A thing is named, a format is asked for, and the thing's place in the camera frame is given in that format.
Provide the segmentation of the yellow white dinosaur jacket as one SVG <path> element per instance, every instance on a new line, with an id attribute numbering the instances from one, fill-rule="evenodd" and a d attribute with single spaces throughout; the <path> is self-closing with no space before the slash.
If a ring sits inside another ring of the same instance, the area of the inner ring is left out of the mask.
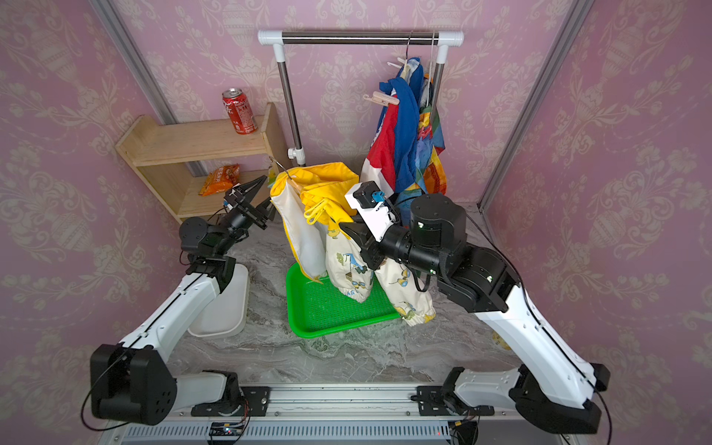
<path id="1" fill-rule="evenodd" d="M 345 195 L 359 183 L 359 176 L 341 162 L 294 167 L 289 173 L 303 191 L 298 193 L 280 172 L 270 199 L 302 274 L 316 283 L 327 277 L 342 295 L 357 302 L 365 302 L 378 282 L 408 326 L 432 321 L 436 311 L 423 281 L 393 260 L 385 260 L 378 270 L 369 269 L 355 241 L 340 229 L 341 223 L 353 223 L 357 216 Z"/>

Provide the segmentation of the wooden clothes hanger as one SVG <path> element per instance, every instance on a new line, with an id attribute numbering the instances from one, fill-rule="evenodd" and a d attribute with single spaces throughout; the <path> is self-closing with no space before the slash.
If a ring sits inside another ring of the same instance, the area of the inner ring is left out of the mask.
<path id="1" fill-rule="evenodd" d="M 303 191 L 303 187 L 295 181 L 293 176 L 290 175 L 289 170 L 287 170 L 287 168 L 276 158 L 270 156 L 269 159 L 272 161 L 272 163 L 275 163 L 282 172 L 285 173 L 289 185 L 291 185 L 298 193 L 301 193 Z"/>

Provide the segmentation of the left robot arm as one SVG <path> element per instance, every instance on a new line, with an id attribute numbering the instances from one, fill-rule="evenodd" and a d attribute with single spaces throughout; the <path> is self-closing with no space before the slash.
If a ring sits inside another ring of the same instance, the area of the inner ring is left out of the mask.
<path id="1" fill-rule="evenodd" d="M 226 191 L 227 212 L 216 224 L 201 217 L 181 223 L 179 237 L 188 267 L 179 285 L 137 329 L 116 344 L 99 346 L 90 358 L 91 387 L 82 408 L 93 417 L 119 428 L 131 423 L 156 426 L 169 413 L 185 408 L 208 415 L 248 415 L 236 373 L 173 376 L 167 363 L 204 310 L 220 296 L 237 292 L 237 261 L 228 252 L 248 238 L 252 226 L 264 229 L 274 218 L 270 200 L 252 203 L 266 182 L 266 176 L 260 176 Z"/>

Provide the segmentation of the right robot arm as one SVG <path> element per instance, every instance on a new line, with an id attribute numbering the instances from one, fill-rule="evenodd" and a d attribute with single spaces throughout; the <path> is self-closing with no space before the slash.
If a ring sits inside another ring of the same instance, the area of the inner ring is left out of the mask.
<path id="1" fill-rule="evenodd" d="M 358 184 L 346 202 L 357 211 L 341 229 L 374 270 L 387 260 L 435 278 L 439 292 L 473 313 L 521 360 L 505 372 L 455 367 L 441 387 L 449 411 L 482 417 L 497 408 L 515 410 L 530 424 L 556 435 L 594 435 L 610 413 L 595 400 L 611 373 L 572 350 L 531 301 L 515 267 L 493 248 L 467 240 L 467 212 L 442 194 L 413 200 L 402 226 L 375 183 Z"/>

